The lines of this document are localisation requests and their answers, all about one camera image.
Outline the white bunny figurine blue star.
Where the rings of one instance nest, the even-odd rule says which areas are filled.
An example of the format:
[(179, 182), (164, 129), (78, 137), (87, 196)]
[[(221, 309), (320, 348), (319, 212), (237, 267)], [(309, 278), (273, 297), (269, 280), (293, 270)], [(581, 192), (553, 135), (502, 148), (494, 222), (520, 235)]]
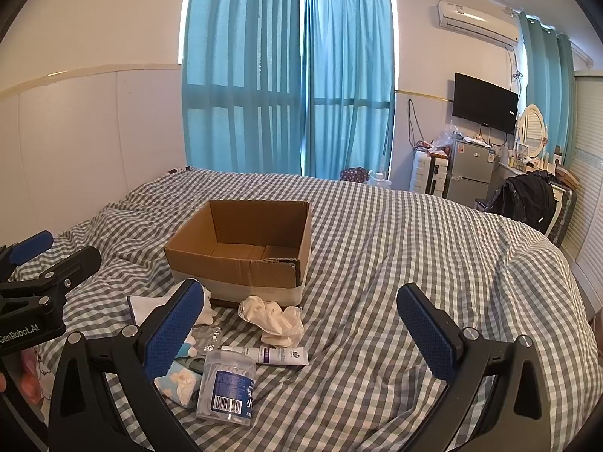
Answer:
[(181, 357), (205, 358), (205, 356), (197, 355), (193, 345), (194, 338), (190, 331), (168, 372), (164, 376), (154, 379), (154, 386), (158, 389), (159, 394), (186, 409), (196, 406), (202, 375), (176, 363), (176, 359)]

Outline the white sock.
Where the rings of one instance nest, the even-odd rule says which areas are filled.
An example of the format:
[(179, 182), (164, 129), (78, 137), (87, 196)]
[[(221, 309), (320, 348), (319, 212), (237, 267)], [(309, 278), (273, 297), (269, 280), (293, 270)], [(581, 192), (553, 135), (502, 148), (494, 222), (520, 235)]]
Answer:
[[(182, 281), (177, 282), (168, 289), (165, 296), (161, 297), (129, 296), (127, 300), (133, 324), (143, 324), (146, 317), (156, 307), (166, 304), (182, 284)], [(197, 317), (195, 325), (211, 325), (215, 322), (217, 312), (211, 306), (211, 292), (205, 286), (202, 286), (202, 290), (204, 291), (204, 306)]]

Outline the silver foil blister pack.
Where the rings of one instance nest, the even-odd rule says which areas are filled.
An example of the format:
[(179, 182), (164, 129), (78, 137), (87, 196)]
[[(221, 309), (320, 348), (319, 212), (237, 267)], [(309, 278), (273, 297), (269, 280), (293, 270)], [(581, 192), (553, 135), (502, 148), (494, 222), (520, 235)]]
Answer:
[(191, 336), (194, 338), (193, 347), (198, 356), (205, 356), (220, 349), (223, 341), (223, 331), (216, 324), (196, 325), (191, 331)]

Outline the clear cotton swab box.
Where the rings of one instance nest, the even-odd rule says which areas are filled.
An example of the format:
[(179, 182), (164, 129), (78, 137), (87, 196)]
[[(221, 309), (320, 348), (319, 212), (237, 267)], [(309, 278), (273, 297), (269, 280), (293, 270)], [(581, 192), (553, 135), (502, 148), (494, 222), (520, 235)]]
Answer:
[(196, 416), (250, 426), (257, 366), (231, 350), (215, 350), (204, 360)]

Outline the white cream tube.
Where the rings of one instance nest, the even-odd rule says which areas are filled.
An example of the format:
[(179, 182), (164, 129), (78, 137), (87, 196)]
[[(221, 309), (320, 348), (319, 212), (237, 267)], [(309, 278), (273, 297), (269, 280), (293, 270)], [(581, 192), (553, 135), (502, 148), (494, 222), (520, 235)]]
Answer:
[(303, 348), (272, 348), (272, 347), (229, 347), (223, 346), (222, 350), (236, 352), (254, 360), (261, 365), (275, 366), (306, 366), (309, 356)]

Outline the cream sock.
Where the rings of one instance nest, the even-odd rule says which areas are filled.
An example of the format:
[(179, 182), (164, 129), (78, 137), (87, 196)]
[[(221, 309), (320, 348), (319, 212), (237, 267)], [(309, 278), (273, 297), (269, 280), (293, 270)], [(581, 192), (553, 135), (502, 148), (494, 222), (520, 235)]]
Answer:
[(239, 304), (238, 315), (259, 328), (261, 341), (272, 347), (297, 347), (305, 334), (302, 310), (296, 306), (282, 309), (274, 301), (249, 296)]

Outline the grey-green scissors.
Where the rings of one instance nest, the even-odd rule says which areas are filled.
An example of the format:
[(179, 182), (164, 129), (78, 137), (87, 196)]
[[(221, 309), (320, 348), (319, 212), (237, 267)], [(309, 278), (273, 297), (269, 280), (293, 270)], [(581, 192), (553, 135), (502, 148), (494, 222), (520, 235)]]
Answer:
[(176, 359), (176, 363), (179, 363), (200, 376), (204, 373), (204, 361), (204, 357), (181, 357)]

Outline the grey checked bed cover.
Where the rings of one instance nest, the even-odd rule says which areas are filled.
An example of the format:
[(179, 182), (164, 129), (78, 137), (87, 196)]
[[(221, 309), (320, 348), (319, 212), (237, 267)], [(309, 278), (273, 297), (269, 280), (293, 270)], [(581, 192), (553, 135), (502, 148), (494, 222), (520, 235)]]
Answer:
[(251, 426), (174, 412), (204, 451), (396, 451), (435, 404), (435, 379), (396, 311), (416, 284), (460, 327), (534, 340), (550, 400), (551, 447), (577, 434), (602, 393), (595, 337), (563, 254), (523, 223), (411, 192), (289, 174), (187, 169), (166, 174), (58, 235), (14, 278), (33, 279), (91, 245), (99, 272), (69, 293), (66, 326), (111, 336), (127, 299), (173, 286), (165, 244), (210, 200), (306, 201), (312, 251), (296, 370), (263, 366)]

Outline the brown cardboard box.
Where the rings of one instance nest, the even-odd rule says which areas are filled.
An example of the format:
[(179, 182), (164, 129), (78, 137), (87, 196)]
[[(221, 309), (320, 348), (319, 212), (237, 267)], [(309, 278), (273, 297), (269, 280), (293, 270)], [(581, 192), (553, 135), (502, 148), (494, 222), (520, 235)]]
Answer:
[(198, 279), (215, 303), (257, 296), (299, 306), (311, 243), (307, 201), (208, 200), (168, 240), (165, 257), (173, 273)]

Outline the white slatted wardrobe door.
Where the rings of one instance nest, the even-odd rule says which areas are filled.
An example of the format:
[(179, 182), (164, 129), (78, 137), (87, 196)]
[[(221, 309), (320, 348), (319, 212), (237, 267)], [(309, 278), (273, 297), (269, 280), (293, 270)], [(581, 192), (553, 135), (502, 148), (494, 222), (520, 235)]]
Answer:
[(580, 181), (577, 203), (562, 243), (590, 304), (602, 307), (602, 72), (578, 72), (574, 133), (567, 166)]

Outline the black backpack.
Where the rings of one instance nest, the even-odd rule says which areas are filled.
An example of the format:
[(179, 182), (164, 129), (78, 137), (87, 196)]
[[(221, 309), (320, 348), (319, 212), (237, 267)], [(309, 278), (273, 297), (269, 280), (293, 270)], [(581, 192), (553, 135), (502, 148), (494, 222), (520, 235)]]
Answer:
[(488, 201), (487, 212), (525, 223), (544, 234), (553, 219), (555, 207), (549, 175), (532, 171), (507, 177)]

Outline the white suitcase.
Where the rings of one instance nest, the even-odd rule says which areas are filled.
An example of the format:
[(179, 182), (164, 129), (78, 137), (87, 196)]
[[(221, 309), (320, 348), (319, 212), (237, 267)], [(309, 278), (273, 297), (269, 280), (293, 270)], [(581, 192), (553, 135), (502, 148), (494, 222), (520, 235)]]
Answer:
[(439, 149), (418, 148), (414, 151), (410, 191), (444, 197), (449, 160)]

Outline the dark patterned bag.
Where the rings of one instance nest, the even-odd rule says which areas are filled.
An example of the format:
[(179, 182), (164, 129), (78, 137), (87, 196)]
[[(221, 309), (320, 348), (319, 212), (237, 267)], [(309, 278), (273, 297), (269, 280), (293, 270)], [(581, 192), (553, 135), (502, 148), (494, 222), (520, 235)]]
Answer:
[(351, 182), (365, 184), (369, 179), (369, 171), (363, 167), (349, 167), (340, 172), (339, 180), (343, 182)]

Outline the far blue curtain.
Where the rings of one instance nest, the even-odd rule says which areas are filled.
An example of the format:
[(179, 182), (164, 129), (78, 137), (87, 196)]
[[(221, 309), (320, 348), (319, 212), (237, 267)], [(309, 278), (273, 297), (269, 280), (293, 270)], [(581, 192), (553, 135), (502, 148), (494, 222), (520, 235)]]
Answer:
[(526, 103), (540, 109), (548, 127), (546, 152), (553, 154), (559, 146), (562, 164), (568, 165), (575, 140), (574, 68), (569, 37), (525, 12), (520, 12), (518, 18), (526, 52)]

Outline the white air conditioner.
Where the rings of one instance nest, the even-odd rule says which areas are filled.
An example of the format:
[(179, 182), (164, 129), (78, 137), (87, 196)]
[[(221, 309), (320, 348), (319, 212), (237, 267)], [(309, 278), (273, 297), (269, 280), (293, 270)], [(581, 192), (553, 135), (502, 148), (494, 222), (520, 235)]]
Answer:
[(438, 22), (451, 31), (507, 48), (516, 47), (519, 41), (515, 23), (449, 1), (438, 2)]

